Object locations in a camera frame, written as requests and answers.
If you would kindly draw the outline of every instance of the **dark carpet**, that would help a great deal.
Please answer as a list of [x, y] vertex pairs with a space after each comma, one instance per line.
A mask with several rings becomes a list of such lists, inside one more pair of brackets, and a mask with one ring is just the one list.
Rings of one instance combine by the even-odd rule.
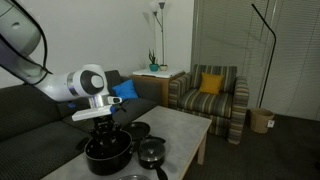
[[320, 180], [320, 122], [274, 119], [265, 134], [253, 132], [247, 120], [238, 146], [208, 134], [204, 164], [194, 159], [184, 180]]

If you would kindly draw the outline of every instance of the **green plant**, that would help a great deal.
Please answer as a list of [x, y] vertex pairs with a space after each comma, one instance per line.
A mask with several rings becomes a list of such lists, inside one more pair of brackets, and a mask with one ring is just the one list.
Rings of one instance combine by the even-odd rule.
[[156, 64], [157, 58], [154, 55], [154, 50], [152, 50], [152, 53], [151, 53], [151, 51], [149, 49], [149, 59], [151, 61], [151, 64]]

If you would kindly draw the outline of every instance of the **table leg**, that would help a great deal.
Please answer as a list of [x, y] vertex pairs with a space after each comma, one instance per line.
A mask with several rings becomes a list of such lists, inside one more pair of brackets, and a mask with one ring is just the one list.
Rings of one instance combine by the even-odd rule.
[[206, 152], [207, 133], [203, 136], [198, 149], [198, 164], [202, 165], [204, 162], [204, 154]]

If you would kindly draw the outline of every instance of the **yellow pillow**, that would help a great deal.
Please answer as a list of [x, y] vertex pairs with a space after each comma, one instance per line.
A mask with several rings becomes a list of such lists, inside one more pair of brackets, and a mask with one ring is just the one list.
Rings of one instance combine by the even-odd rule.
[[202, 73], [202, 81], [199, 91], [218, 95], [223, 76]]

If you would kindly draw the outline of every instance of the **gray sofa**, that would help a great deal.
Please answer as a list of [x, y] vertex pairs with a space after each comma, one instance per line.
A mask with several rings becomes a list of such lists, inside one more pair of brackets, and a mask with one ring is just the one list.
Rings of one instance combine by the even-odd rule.
[[[106, 72], [108, 89], [128, 78]], [[133, 80], [138, 99], [123, 103], [113, 119], [122, 126], [161, 102], [161, 84]], [[83, 152], [79, 142], [89, 137], [92, 120], [73, 122], [71, 115], [87, 109], [87, 99], [55, 102], [38, 89], [17, 85], [0, 89], [0, 179], [40, 179]]]

